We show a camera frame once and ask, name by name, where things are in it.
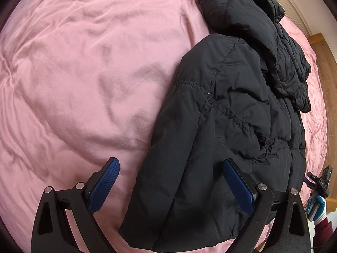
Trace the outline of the dark red sleeve forearm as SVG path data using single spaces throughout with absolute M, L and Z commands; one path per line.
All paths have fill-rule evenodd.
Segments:
M 332 223 L 328 220 L 326 214 L 314 221 L 314 225 L 315 235 L 313 237 L 313 247 L 314 253 L 317 253 L 327 244 L 334 231 Z

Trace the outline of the right hand blue glove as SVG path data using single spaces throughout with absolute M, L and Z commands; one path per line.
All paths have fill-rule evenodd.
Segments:
M 320 195 L 311 197 L 307 201 L 306 215 L 309 221 L 314 225 L 318 225 L 320 222 L 327 218 L 326 200 Z

